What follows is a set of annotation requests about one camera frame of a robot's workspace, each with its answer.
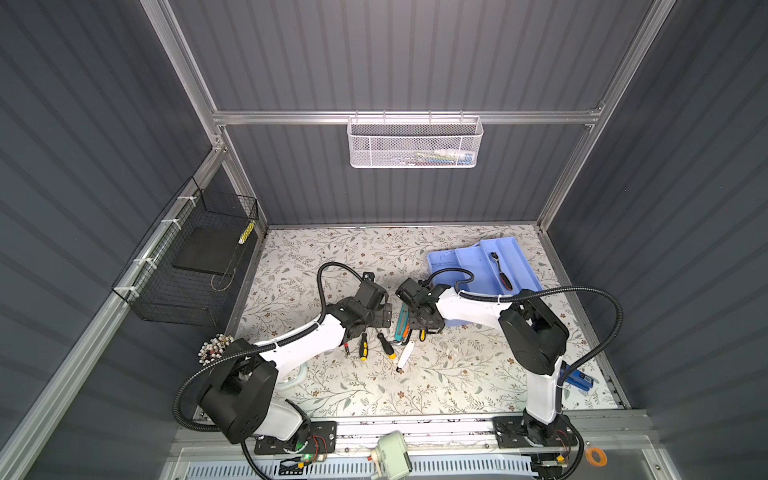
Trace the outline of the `white blue tool box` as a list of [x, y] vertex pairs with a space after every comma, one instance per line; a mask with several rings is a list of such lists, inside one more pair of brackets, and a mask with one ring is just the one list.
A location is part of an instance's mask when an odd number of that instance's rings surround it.
[[[507, 291], [501, 284], [497, 267], [491, 252], [499, 254], [501, 265], [511, 280], [514, 290]], [[522, 290], [540, 291], [542, 285], [529, 265], [517, 240], [513, 237], [481, 240], [472, 246], [452, 250], [431, 252], [427, 255], [432, 285], [445, 284], [452, 288], [460, 282], [459, 288], [473, 294], [497, 298], [513, 296]], [[459, 299], [453, 291], [448, 292], [448, 301], [439, 302], [438, 310], [448, 326], [475, 324], [484, 328], [501, 330], [499, 314], [507, 303], [482, 302], [472, 307], [465, 299]]]

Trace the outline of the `black ratchet wrench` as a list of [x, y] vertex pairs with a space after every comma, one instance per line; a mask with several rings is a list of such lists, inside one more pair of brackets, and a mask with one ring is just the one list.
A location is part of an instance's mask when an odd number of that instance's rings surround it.
[[513, 291], [514, 290], [514, 286], [513, 286], [511, 280], [509, 279], [509, 277], [506, 275], [506, 273], [504, 272], [504, 270], [502, 268], [499, 254], [497, 252], [491, 252], [490, 253], [490, 257], [492, 258], [492, 260], [496, 264], [498, 276], [499, 276], [499, 279], [500, 279], [500, 282], [501, 282], [502, 286], [507, 291]]

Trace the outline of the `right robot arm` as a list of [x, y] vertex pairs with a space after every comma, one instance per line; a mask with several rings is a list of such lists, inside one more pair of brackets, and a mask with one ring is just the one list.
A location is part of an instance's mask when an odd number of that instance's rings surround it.
[[[474, 279], [467, 269], [444, 268], [425, 280], [406, 279], [396, 295], [408, 308], [411, 328], [425, 334], [442, 332], [448, 320], [462, 320], [503, 333], [515, 361], [527, 372], [527, 401], [518, 430], [531, 442], [542, 445], [566, 428], [567, 419], [562, 413], [566, 379], [617, 337], [624, 321], [623, 307], [611, 293], [590, 286], [523, 289], [516, 295], [496, 296], [460, 288]], [[570, 331], [543, 298], [569, 292], [605, 298], [614, 307], [615, 321], [605, 339], [566, 365]]]

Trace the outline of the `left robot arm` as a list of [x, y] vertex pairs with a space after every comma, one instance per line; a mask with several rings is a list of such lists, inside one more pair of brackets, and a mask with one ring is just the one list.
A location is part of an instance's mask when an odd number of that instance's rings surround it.
[[[329, 304], [323, 274], [340, 268], [358, 281], [352, 295]], [[275, 399], [287, 375], [314, 357], [363, 336], [388, 304], [387, 289], [372, 272], [358, 273], [337, 261], [322, 264], [316, 276], [320, 313], [273, 339], [251, 343], [220, 334], [198, 352], [201, 369], [179, 387], [171, 411], [183, 428], [220, 432], [232, 444], [270, 437], [291, 451], [304, 448], [311, 421], [295, 402]]]

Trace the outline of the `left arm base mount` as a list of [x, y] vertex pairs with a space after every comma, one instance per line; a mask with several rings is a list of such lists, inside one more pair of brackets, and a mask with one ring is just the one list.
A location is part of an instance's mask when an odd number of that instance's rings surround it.
[[286, 441], [258, 436], [252, 452], [256, 455], [330, 454], [335, 452], [337, 436], [337, 422], [310, 420]]

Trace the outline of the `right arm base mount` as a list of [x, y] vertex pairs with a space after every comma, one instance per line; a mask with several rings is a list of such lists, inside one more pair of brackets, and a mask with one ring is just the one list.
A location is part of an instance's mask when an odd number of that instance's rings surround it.
[[492, 418], [493, 432], [500, 448], [565, 447], [578, 445], [576, 434], [566, 415], [556, 415], [544, 424], [527, 414]]

